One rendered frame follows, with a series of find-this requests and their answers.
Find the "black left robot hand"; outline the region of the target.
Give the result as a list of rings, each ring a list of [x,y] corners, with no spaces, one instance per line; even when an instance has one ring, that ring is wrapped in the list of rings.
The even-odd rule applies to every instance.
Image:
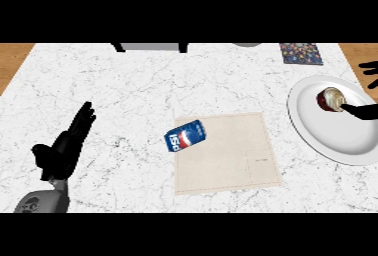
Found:
[[[76,112],[69,128],[59,134],[53,145],[35,144],[32,154],[41,169],[41,180],[64,180],[73,173],[82,143],[95,120],[91,103],[85,102]]]

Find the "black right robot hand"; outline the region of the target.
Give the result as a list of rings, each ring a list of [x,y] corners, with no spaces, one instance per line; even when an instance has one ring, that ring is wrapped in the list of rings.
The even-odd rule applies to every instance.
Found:
[[[358,67],[364,68],[364,71],[363,71],[364,75],[378,74],[378,61],[360,63]],[[363,106],[342,104],[341,109],[345,110],[360,120],[378,120],[378,103],[363,105]]]

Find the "white plate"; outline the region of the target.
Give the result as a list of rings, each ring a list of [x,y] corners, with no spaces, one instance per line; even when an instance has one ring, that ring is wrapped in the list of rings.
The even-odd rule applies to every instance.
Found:
[[[364,166],[378,163],[378,120],[363,121],[345,111],[324,111],[317,94],[335,87],[354,106],[373,104],[363,89],[330,76],[310,76],[293,85],[286,101],[296,133],[308,146],[338,163]]]

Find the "beige placemat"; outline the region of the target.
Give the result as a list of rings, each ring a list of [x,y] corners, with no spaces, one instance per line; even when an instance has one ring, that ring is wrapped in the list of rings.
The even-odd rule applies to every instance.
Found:
[[[281,184],[261,112],[197,117],[206,138],[174,154],[174,194]]]

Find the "colourful patterned box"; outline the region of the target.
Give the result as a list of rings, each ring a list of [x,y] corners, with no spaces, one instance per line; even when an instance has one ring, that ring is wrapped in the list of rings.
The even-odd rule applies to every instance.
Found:
[[[314,43],[280,43],[284,64],[321,65],[321,57]]]

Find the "blue soda can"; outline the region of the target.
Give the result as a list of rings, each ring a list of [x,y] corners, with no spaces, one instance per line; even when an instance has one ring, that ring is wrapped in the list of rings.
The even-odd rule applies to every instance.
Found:
[[[178,152],[206,139],[202,122],[194,120],[165,133],[165,144],[169,152]]]

